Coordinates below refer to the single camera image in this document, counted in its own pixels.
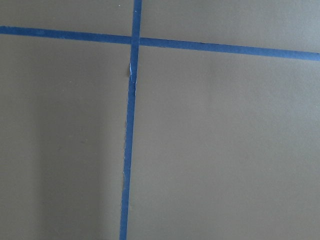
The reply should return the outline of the long blue tape strip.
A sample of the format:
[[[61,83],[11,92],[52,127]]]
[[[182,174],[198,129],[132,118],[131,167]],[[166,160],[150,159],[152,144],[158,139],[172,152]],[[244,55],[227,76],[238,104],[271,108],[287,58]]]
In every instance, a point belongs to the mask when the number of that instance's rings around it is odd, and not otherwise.
[[[119,239],[127,239],[142,1],[133,3]]]

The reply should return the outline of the crossing blue tape strip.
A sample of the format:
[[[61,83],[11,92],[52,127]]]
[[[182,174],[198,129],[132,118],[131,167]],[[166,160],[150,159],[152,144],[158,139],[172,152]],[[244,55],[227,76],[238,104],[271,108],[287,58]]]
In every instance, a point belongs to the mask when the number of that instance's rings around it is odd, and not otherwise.
[[[102,33],[89,33],[89,32],[53,30],[53,29],[17,27],[17,26],[1,26],[0,33],[4,35],[17,35],[17,36],[88,41],[88,42],[99,42],[99,43],[114,43],[114,44],[124,44],[124,45],[130,45],[132,43],[132,38],[130,36],[125,36],[125,35],[112,35],[112,34],[102,34]],[[141,37],[139,39],[139,44],[145,47],[158,47],[158,48],[184,49],[184,50],[242,54],[242,55],[253,55],[253,56],[264,56],[264,57],[288,58],[288,59],[298,59],[298,60],[317,61],[317,62],[320,60],[320,54],[317,52],[252,47],[252,46],[202,43],[202,42],[194,42],[194,41],[182,41],[182,40],[159,39],[159,38],[148,38],[148,37]]]

